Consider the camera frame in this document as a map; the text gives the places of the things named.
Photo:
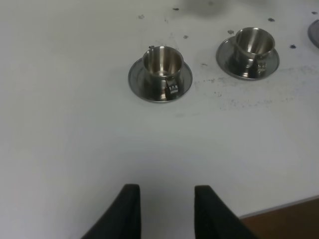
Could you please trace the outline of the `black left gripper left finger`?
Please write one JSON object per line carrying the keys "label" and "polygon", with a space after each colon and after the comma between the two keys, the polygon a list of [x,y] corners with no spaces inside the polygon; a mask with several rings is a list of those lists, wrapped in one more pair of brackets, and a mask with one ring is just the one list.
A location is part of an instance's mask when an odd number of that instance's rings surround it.
{"label": "black left gripper left finger", "polygon": [[140,239],[141,196],[138,184],[126,184],[84,239]]}

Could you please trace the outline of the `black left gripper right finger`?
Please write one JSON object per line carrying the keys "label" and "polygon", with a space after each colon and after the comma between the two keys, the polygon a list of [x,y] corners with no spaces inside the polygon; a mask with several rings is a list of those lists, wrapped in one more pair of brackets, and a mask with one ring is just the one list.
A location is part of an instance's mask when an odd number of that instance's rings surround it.
{"label": "black left gripper right finger", "polygon": [[194,231],[197,239],[255,239],[208,185],[194,188]]}

